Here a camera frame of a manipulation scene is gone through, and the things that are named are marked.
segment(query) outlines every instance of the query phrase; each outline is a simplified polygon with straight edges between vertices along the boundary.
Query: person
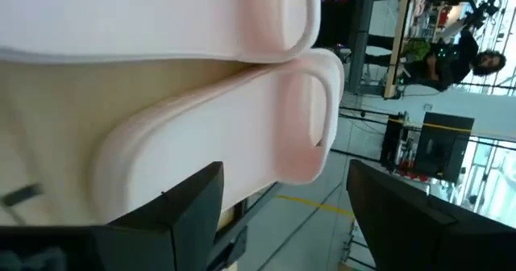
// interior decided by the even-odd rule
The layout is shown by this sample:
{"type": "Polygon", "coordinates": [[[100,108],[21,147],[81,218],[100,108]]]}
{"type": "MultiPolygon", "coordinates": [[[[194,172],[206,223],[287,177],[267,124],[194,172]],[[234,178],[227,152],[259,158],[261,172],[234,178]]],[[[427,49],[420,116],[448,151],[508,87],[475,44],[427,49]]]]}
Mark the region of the person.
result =
{"type": "MultiPolygon", "coordinates": [[[[452,45],[458,52],[459,57],[450,63],[451,83],[461,83],[469,72],[477,76],[487,76],[500,71],[506,65],[506,57],[500,52],[493,50],[478,52],[478,44],[470,31],[463,30],[460,34],[459,43],[452,45]]],[[[392,50],[393,44],[393,37],[369,35],[368,38],[368,46],[392,50]]],[[[425,55],[423,60],[415,61],[405,66],[407,72],[412,77],[409,79],[412,80],[409,83],[425,84],[424,81],[430,81],[437,85],[434,86],[437,90],[445,90],[449,84],[444,84],[444,80],[441,77],[442,74],[436,67],[438,61],[435,51],[438,44],[430,44],[430,46],[431,50],[425,55]]],[[[390,58],[390,54],[382,56],[366,54],[364,63],[388,67],[390,58]]]]}

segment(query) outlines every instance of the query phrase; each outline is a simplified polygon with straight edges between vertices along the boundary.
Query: gray floor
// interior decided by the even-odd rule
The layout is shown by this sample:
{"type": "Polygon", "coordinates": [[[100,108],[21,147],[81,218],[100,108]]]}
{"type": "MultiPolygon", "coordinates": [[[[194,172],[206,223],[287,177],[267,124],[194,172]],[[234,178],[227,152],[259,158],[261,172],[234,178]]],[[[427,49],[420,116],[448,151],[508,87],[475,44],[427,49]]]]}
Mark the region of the gray floor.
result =
{"type": "MultiPolygon", "coordinates": [[[[373,8],[372,34],[393,35],[397,0],[377,2],[373,8]]],[[[368,53],[385,54],[378,48],[368,53]]],[[[371,68],[374,78],[384,70],[371,68]]],[[[343,105],[360,105],[346,95],[343,105]]],[[[378,157],[381,135],[348,120],[339,121],[334,148],[378,157]]],[[[307,186],[284,186],[281,194],[351,210],[345,189],[348,158],[331,153],[321,176],[307,186]]],[[[239,271],[337,270],[340,249],[352,219],[300,202],[274,198],[249,224],[248,250],[239,271]]]]}

